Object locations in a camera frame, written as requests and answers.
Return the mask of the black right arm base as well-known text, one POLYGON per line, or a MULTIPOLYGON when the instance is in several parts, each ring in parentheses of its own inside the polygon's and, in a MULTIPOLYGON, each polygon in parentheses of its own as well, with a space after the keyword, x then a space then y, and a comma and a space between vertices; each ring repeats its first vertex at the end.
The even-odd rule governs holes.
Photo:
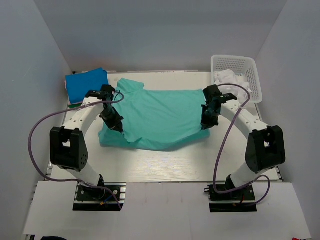
POLYGON ((211 213, 254 213, 257 212, 256 198, 253 187, 231 193, 217 193, 212 184, 204 188, 208 195, 211 213))

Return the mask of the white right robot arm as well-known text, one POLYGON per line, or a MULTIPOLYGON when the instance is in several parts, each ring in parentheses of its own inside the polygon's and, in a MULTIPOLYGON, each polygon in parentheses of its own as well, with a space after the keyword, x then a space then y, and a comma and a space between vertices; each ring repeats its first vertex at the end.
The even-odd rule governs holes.
POLYGON ((232 93, 222 93, 219 86, 210 85, 203 90, 205 104, 202 105, 201 128, 217 126, 219 116, 231 121, 221 146, 224 147, 233 127, 246 138, 245 162, 225 180, 225 190, 215 189, 218 194, 226 194, 236 200, 244 193, 244 188, 254 183, 265 172, 282 165, 286 161, 283 130, 270 126, 245 109, 232 93))

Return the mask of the white t shirt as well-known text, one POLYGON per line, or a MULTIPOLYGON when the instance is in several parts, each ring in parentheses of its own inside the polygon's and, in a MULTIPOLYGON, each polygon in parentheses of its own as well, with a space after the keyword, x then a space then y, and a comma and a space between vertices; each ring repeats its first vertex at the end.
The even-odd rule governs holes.
MULTIPOLYGON (((244 81, 243 76, 237 76, 232 70, 227 69, 223 71, 215 71, 213 73, 213 81, 214 84, 219 86, 222 84, 233 84, 233 85, 238 85, 246 89, 249 93, 251 93, 250 89, 250 84, 246 81, 244 81)), ((237 97, 238 101, 243 104, 247 99, 248 95, 247 93, 242 89, 237 86, 233 85, 224 85, 219 87, 218 89, 220 92, 223 94, 228 94, 231 93, 235 97, 237 97)))

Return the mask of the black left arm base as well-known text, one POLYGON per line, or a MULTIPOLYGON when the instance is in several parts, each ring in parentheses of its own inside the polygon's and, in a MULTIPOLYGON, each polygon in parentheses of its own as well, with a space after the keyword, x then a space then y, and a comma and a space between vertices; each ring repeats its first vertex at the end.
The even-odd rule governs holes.
MULTIPOLYGON (((121 207, 126 198, 126 184, 112 183, 105 184, 115 195, 121 207)), ((73 211, 76 212, 120 212, 115 198, 107 190, 93 189, 80 184, 76 187, 73 202, 73 211)))

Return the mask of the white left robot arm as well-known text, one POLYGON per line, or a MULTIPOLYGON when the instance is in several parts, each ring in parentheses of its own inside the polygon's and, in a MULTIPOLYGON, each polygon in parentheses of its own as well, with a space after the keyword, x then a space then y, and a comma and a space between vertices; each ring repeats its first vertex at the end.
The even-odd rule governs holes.
POLYGON ((60 169, 71 173, 81 184, 90 185, 88 193, 99 200, 105 196, 103 178, 88 163, 89 153, 85 135, 97 117, 112 131, 123 133, 124 119, 112 103, 116 90, 108 84, 100 90, 90 90, 73 117, 61 127, 50 130, 50 161, 60 169))

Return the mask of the teal t shirt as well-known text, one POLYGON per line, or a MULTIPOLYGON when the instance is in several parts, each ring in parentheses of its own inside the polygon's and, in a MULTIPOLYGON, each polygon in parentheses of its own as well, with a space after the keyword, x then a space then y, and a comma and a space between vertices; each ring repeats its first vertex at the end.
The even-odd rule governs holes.
POLYGON ((123 117, 123 133, 106 125, 98 133, 102 146, 164 151, 210 136, 201 126, 205 97, 197 90, 147 90, 142 82, 122 78, 116 90, 124 100, 114 105, 123 117))

